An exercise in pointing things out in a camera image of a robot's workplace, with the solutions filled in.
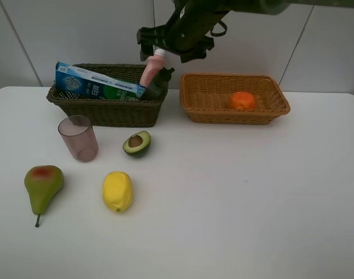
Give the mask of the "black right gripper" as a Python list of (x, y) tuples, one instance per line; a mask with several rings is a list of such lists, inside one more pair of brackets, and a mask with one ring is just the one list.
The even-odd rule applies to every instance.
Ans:
[(146, 61), (157, 47), (180, 56), (181, 63), (206, 58), (214, 39), (206, 34), (214, 27), (213, 5), (184, 5), (173, 12), (166, 24), (142, 27), (137, 32), (140, 59)]

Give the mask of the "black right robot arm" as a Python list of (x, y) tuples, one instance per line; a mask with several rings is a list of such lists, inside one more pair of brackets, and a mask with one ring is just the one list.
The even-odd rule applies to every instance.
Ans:
[(174, 1), (175, 10), (166, 24), (142, 27), (137, 32), (140, 59), (147, 60), (157, 47), (180, 57), (182, 63), (206, 58), (214, 47), (214, 37), (224, 36), (222, 18), (229, 12), (278, 15), (291, 4), (354, 8), (354, 0), (208, 0)]

